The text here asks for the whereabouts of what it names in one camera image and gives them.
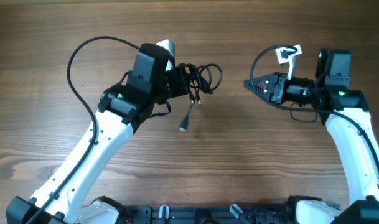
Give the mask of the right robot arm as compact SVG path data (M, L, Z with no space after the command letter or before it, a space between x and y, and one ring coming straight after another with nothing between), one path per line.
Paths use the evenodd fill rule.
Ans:
M253 61L244 87L281 110L314 113L327 128L339 152L349 188L343 211L316 197L290 196L281 223L379 223L379 146L369 105L360 90L349 88L352 54L320 49L315 79L295 76L300 45L274 45Z

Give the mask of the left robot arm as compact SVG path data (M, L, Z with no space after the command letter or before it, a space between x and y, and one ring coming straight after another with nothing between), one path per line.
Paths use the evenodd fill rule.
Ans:
M29 200L15 197L6 208L8 223L127 223L120 203L100 197L84 206L106 165L135 134L156 104L189 92L174 43L163 40L138 47L132 70L104 91L91 125L52 177Z

